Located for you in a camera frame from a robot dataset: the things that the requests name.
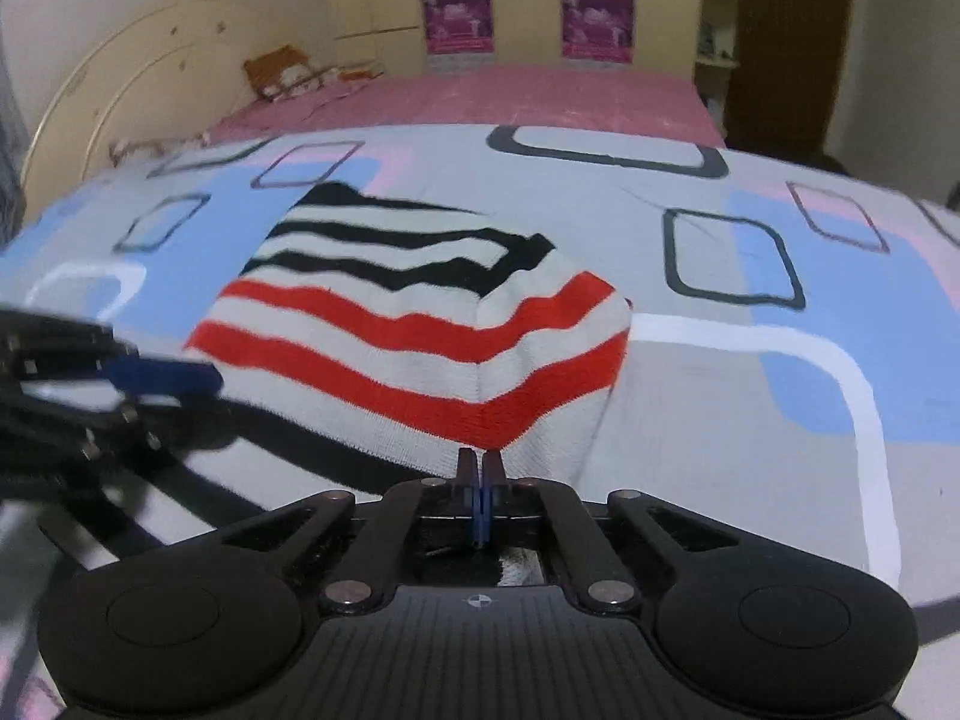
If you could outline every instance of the logo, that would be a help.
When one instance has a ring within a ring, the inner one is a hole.
[[[492,603],[496,603],[493,598],[483,593],[477,593],[467,598],[467,603],[473,608],[487,608]]]

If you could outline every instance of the cabinet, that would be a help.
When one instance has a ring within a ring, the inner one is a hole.
[[[701,0],[702,30],[709,26],[710,39],[701,33],[697,47],[694,81],[707,98],[707,108],[726,137],[724,117],[730,74],[737,68],[736,19],[739,0]]]
[[[634,66],[671,76],[693,76],[700,0],[636,0]]]
[[[388,73],[422,73],[425,47],[419,0],[328,1],[335,61],[377,58]]]
[[[560,0],[493,0],[498,62],[560,62]]]

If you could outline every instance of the shelf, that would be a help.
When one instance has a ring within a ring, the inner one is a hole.
[[[723,68],[724,70],[736,70],[740,63],[735,59],[723,59],[720,56],[697,55],[697,64],[708,68]]]

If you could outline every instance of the red stripe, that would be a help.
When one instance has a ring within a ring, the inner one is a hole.
[[[386,386],[284,338],[264,338],[210,320],[197,327],[189,346],[228,365],[261,368],[313,386],[442,439],[479,449],[501,449],[551,410],[611,386],[627,348],[627,333],[624,330],[579,357],[538,368],[516,389],[487,403]]]
[[[456,362],[486,362],[516,346],[527,333],[573,327],[612,293],[613,287],[606,281],[583,272],[550,298],[525,298],[514,315],[498,327],[479,329],[427,314],[382,317],[331,290],[275,287],[253,279],[233,281],[221,296],[310,314],[387,351],[426,352]]]

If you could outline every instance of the bed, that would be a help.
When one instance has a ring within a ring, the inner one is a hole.
[[[414,79],[381,76],[227,116],[214,141],[381,124],[517,124],[723,146],[693,84],[642,71],[501,67]]]

